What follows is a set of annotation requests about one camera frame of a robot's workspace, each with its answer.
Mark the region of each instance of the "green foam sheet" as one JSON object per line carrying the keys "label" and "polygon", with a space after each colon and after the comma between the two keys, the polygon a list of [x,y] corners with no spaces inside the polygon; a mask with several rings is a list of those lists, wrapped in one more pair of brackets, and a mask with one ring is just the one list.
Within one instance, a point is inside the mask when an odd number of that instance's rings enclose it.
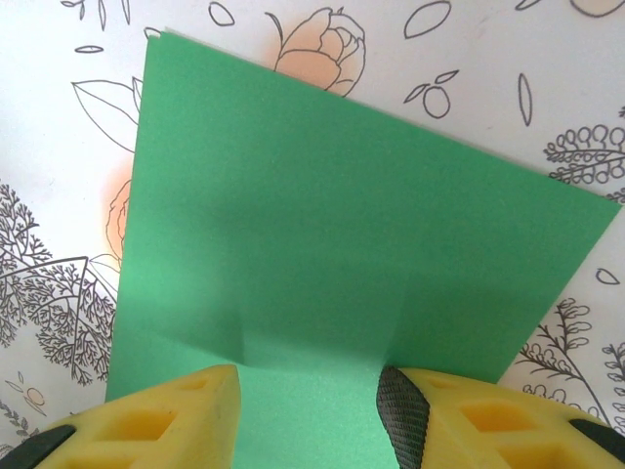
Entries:
{"label": "green foam sheet", "polygon": [[235,469],[395,468],[384,363],[496,381],[616,204],[150,38],[109,399],[239,365]]}

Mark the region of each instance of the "yellow foam block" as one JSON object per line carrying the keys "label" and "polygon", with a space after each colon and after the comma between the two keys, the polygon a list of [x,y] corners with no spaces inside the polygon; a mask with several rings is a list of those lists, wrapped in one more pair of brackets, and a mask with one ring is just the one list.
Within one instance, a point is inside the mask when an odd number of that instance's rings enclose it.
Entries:
{"label": "yellow foam block", "polygon": [[624,467],[569,423],[584,419],[604,426],[574,407],[435,371],[399,371],[430,406],[422,469]]}
{"label": "yellow foam block", "polygon": [[229,469],[240,400],[235,366],[198,371],[56,422],[76,432],[37,469]]}

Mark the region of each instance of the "orange flower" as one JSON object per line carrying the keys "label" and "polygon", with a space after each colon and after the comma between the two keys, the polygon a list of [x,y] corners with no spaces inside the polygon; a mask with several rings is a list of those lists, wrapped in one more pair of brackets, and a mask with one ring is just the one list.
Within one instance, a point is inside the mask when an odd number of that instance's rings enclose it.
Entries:
{"label": "orange flower", "polygon": [[[276,21],[281,36],[281,27]],[[346,96],[362,75],[364,31],[343,9],[316,11],[282,43],[275,71],[340,96]]]}
{"label": "orange flower", "polygon": [[106,239],[108,239],[108,245],[120,263],[124,250],[129,197],[130,181],[127,181],[110,203],[108,220],[106,221]]}

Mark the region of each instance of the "line drawing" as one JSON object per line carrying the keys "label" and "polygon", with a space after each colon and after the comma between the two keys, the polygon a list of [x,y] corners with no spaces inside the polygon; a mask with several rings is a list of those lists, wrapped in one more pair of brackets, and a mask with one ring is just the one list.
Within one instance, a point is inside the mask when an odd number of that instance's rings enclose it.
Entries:
{"label": "line drawing", "polygon": [[41,394],[41,392],[36,388],[24,385],[23,374],[21,374],[21,371],[18,371],[18,381],[20,382],[20,384],[14,383],[13,381],[9,380],[5,380],[5,383],[11,386],[14,391],[22,394],[23,399],[28,405],[30,405],[32,409],[36,410],[43,416],[47,416],[46,412],[44,412],[41,408],[46,403],[43,394]]}
{"label": "line drawing", "polygon": [[126,23],[130,24],[130,0],[121,0],[121,8],[124,10]]}
{"label": "line drawing", "polygon": [[0,459],[9,454],[12,450],[13,447],[11,445],[0,445]]}
{"label": "line drawing", "polygon": [[73,82],[78,102],[91,121],[113,142],[135,151],[143,82],[133,77],[132,87],[109,80]]}
{"label": "line drawing", "polygon": [[[579,335],[593,328],[589,322],[579,320],[579,318],[589,315],[590,312],[588,306],[577,304],[577,301],[573,298],[561,300],[553,311],[553,314],[558,318],[557,329],[559,331],[552,332],[547,324],[544,322],[541,323],[538,326],[540,333],[536,336],[537,340],[532,343],[527,342],[523,345],[520,351],[521,359],[517,360],[516,364],[530,363],[534,365],[534,369],[530,374],[546,371],[549,373],[548,379],[562,376],[564,377],[564,381],[577,381],[581,383],[595,403],[599,418],[606,424],[616,428],[618,422],[616,422],[615,425],[614,422],[610,421],[605,412],[604,404],[599,400],[597,393],[582,374],[571,354],[571,351],[585,347],[590,343],[588,337]],[[604,353],[607,353],[607,347],[604,347],[602,350]],[[617,352],[622,354],[620,360],[625,361],[625,343],[621,344]],[[625,370],[625,364],[623,364],[622,368],[621,371]],[[616,382],[621,382],[620,378],[613,378],[610,375],[608,378]]]}
{"label": "line drawing", "polygon": [[[0,400],[0,410],[4,411],[4,416],[11,422],[11,424],[14,427],[16,427],[16,434],[19,437],[21,437],[22,441],[39,434],[38,428],[35,428],[33,431],[29,432],[28,430],[29,430],[30,425],[28,424],[28,420],[26,420],[25,417],[20,418],[20,415],[15,410],[12,410],[8,405],[4,404],[1,400]],[[6,455],[7,452],[13,449],[9,445],[6,445],[6,447],[9,447],[9,448],[5,448],[5,446],[0,446],[0,457],[2,457],[3,455],[2,451],[6,451],[4,453],[4,455]]]}
{"label": "line drawing", "polygon": [[277,29],[280,50],[273,70],[339,96],[347,96],[366,65],[364,30],[343,8],[321,8],[286,36],[279,19],[266,12]]}
{"label": "line drawing", "polygon": [[[85,18],[86,10],[87,10],[85,7],[85,4],[89,2],[90,0],[74,0],[74,1],[62,0],[61,5],[63,5],[66,8],[78,7],[78,19],[83,21]],[[121,0],[120,3],[121,3],[121,7],[124,13],[124,18],[126,20],[126,23],[130,24],[131,22],[130,0]],[[107,16],[107,9],[106,9],[105,0],[98,0],[98,17],[100,20],[100,28],[102,29],[102,31],[106,29],[106,16]]]}
{"label": "line drawing", "polygon": [[15,191],[0,184],[0,346],[33,324],[44,358],[69,369],[72,380],[106,381],[115,296],[88,256],[54,259],[37,227]]}
{"label": "line drawing", "polygon": [[625,176],[625,129],[621,127],[599,124],[592,129],[568,129],[543,152],[547,161],[560,165],[549,176],[565,184],[606,184]]}
{"label": "line drawing", "polygon": [[521,0],[521,2],[515,7],[515,10],[518,12],[522,12],[523,10],[527,10],[529,7],[533,7],[540,0]]}
{"label": "line drawing", "polygon": [[146,37],[147,40],[149,40],[149,38],[152,36],[160,37],[160,30],[151,26],[144,27],[144,36]]}
{"label": "line drawing", "polygon": [[74,49],[78,54],[98,54],[104,52],[104,48],[96,45],[80,46]]}
{"label": "line drawing", "polygon": [[595,272],[595,278],[604,285],[620,285],[620,281],[616,276],[608,269],[599,267]]}
{"label": "line drawing", "polygon": [[625,204],[625,188],[621,188],[618,191],[611,192],[605,196],[608,200],[612,200],[613,202]]}
{"label": "line drawing", "polygon": [[569,2],[575,10],[590,18],[606,17],[625,5],[625,0],[569,0]]}
{"label": "line drawing", "polygon": [[525,124],[525,127],[529,127],[534,111],[534,105],[531,95],[531,89],[529,88],[529,83],[527,82],[527,77],[524,73],[519,74],[517,92],[519,94],[519,109],[521,110],[523,122]]}
{"label": "line drawing", "polygon": [[417,8],[403,26],[403,37],[414,39],[434,31],[447,21],[451,14],[451,2],[437,0]]}
{"label": "line drawing", "polygon": [[208,14],[217,26],[234,26],[235,21],[232,13],[219,2],[211,2],[208,4]]}
{"label": "line drawing", "polygon": [[440,85],[449,82],[459,72],[460,69],[455,69],[441,73],[435,78],[435,85],[429,82],[421,83],[408,93],[403,103],[407,105],[416,100],[419,96],[422,96],[423,109],[429,117],[434,119],[444,118],[451,111],[451,101],[449,100],[449,95],[446,90]]}

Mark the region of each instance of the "square hole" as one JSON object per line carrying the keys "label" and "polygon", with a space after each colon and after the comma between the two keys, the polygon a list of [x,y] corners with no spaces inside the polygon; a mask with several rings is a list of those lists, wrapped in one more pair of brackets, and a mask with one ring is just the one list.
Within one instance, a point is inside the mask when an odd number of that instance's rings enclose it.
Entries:
{"label": "square hole", "polygon": [[66,469],[128,469],[135,462],[134,457],[109,456],[102,457],[75,457],[67,462]]}
{"label": "square hole", "polygon": [[206,379],[196,379],[195,381],[189,381],[183,384],[180,389],[182,391],[196,391],[202,389],[206,385]]}
{"label": "square hole", "polygon": [[481,432],[516,432],[537,428],[521,407],[506,402],[463,405],[460,410]]}
{"label": "square hole", "polygon": [[439,389],[456,389],[458,387],[457,384],[442,378],[428,378],[428,383]]}
{"label": "square hole", "polygon": [[156,441],[176,418],[173,410],[131,410],[119,415],[101,434],[104,441]]}
{"label": "square hole", "polygon": [[522,445],[499,448],[511,469],[591,469],[559,445]]}

